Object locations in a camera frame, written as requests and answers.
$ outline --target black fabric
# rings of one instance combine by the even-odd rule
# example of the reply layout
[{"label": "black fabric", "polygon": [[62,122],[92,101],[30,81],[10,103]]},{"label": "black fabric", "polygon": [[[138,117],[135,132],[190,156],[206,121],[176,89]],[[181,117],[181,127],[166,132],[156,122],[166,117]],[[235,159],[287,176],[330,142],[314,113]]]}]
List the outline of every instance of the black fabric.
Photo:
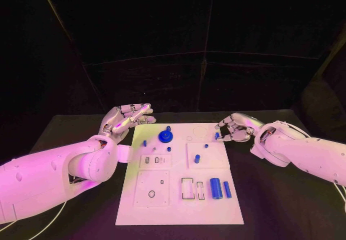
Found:
[{"label": "black fabric", "polygon": [[[287,121],[305,130],[291,110],[245,111],[269,123]],[[157,123],[218,123],[230,112],[157,113]],[[53,117],[32,152],[85,141],[99,129],[102,115]],[[121,144],[131,144],[131,129]],[[236,239],[343,240],[344,203],[330,182],[298,170],[272,165],[249,153],[254,140],[226,142],[226,154],[243,225],[115,226],[127,165],[111,179],[66,202],[39,239]],[[20,220],[0,239],[27,239],[53,219],[60,206]]]}]

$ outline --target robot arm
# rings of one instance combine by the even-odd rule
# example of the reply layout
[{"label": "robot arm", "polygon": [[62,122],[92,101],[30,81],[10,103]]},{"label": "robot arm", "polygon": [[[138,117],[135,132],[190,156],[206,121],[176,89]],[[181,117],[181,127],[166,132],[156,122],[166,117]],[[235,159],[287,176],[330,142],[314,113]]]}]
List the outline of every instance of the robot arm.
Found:
[{"label": "robot arm", "polygon": [[245,142],[254,138],[251,153],[285,167],[291,162],[303,171],[346,186],[346,145],[308,134],[294,125],[275,121],[264,124],[254,117],[233,113],[215,126],[226,125],[229,135],[218,141]]},{"label": "robot arm", "polygon": [[45,212],[107,181],[131,147],[118,145],[128,128],[156,122],[150,104],[114,107],[98,135],[86,141],[33,153],[0,166],[0,224]]}]

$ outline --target black table surface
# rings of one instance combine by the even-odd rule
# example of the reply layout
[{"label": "black table surface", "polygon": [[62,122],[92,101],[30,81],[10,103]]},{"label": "black table surface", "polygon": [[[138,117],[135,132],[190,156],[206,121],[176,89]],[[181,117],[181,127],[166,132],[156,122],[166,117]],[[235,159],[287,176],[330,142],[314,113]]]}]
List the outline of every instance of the black table surface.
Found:
[{"label": "black table surface", "polygon": [[[153,116],[157,123],[218,123],[230,113],[157,113]],[[307,130],[291,110],[242,113],[264,123],[287,121]],[[85,141],[98,132],[102,117],[55,116],[32,153]],[[131,145],[132,135],[134,130],[121,144]],[[344,240],[344,202],[333,183],[303,172],[292,164],[278,167],[259,159],[249,152],[252,144],[254,139],[225,143],[243,225],[115,226],[127,171],[127,165],[119,163],[111,179],[66,202],[59,217],[36,239]],[[60,207],[19,220],[0,233],[0,239],[20,240],[34,236]]]}]

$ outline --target blue cylinder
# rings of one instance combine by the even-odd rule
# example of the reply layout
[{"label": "blue cylinder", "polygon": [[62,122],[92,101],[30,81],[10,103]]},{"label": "blue cylinder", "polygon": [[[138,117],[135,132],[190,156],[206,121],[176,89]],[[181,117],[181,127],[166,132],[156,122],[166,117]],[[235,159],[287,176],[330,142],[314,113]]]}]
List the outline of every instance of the blue cylinder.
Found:
[{"label": "blue cylinder", "polygon": [[173,133],[171,131],[161,131],[160,134],[158,134],[158,140],[161,143],[169,143],[173,139]]},{"label": "blue cylinder", "polygon": [[194,157],[194,163],[197,164],[199,162],[200,162],[200,156],[196,155],[196,157]]},{"label": "blue cylinder", "polygon": [[232,195],[230,195],[229,182],[228,181],[223,182],[223,186],[225,186],[225,195],[226,195],[226,198],[229,199],[232,197]]},{"label": "blue cylinder", "polygon": [[222,199],[222,185],[218,178],[210,178],[210,195],[213,199]]}]

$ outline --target white board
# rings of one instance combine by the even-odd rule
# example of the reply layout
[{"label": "white board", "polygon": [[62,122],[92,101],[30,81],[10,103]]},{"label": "white board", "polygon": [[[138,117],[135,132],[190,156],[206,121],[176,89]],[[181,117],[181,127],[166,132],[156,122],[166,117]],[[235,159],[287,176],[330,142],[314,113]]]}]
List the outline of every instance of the white board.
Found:
[{"label": "white board", "polygon": [[[161,143],[158,133],[167,126],[173,140]],[[215,140],[216,132],[215,123],[135,127],[115,225],[243,224],[232,166],[225,144]],[[210,178],[219,178],[222,199],[212,197]],[[226,198],[225,181],[232,198]]]}]

